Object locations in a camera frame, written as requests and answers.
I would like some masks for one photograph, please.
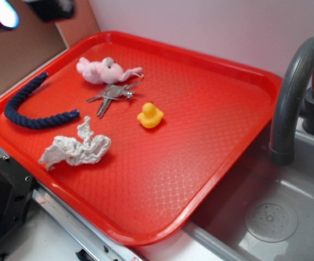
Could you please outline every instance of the rope toy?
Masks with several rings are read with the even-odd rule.
[[[37,89],[48,77],[44,72],[40,76],[33,78],[24,88],[17,92],[4,108],[4,115],[13,123],[29,129],[45,129],[66,124],[79,117],[79,111],[64,112],[46,118],[30,119],[19,114],[16,110]]]

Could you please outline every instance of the faucet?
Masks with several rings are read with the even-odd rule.
[[[310,78],[312,86],[307,89]],[[294,136],[300,112],[304,117],[303,128],[314,135],[314,37],[298,48],[281,84],[269,143],[270,159],[276,165],[294,161]]]

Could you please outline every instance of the brown cardboard box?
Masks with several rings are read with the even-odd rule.
[[[0,94],[66,47],[54,24],[41,22],[21,0],[9,0],[20,24],[0,33]]]
[[[88,35],[100,31],[89,2],[87,0],[75,0],[74,3],[75,15],[73,18],[58,22],[58,28],[69,47]]]

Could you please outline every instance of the stuffed animal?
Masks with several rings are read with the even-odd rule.
[[[77,71],[89,83],[93,84],[113,84],[117,82],[124,82],[131,76],[142,78],[142,68],[137,67],[128,69],[124,72],[123,68],[117,64],[111,57],[106,57],[99,61],[89,61],[81,57],[77,63]]]

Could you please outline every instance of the red tray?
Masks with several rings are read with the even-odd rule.
[[[101,101],[85,101],[104,85],[76,71],[80,57],[112,57],[145,77],[130,101],[113,101],[102,119]],[[11,123],[7,101],[36,75],[44,85],[18,112],[31,118],[78,109],[79,119],[45,130]],[[128,83],[138,80],[129,79]],[[252,67],[118,32],[93,35],[0,98],[0,147],[70,207],[125,245],[155,243],[179,229],[272,117],[281,79]],[[165,113],[154,129],[137,115],[152,101]],[[112,144],[95,165],[38,163],[56,135],[77,136],[91,117],[95,135]]]

